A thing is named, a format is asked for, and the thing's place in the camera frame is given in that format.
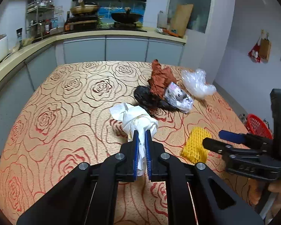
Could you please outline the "person's right hand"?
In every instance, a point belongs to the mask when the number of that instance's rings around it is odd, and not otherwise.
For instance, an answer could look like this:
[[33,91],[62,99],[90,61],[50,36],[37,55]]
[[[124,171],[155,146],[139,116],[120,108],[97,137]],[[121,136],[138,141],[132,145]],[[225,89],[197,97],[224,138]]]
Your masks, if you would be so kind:
[[281,180],[276,180],[270,183],[270,185],[268,186],[268,190],[272,193],[277,193],[277,196],[270,211],[267,213],[265,224],[269,224],[281,209]]

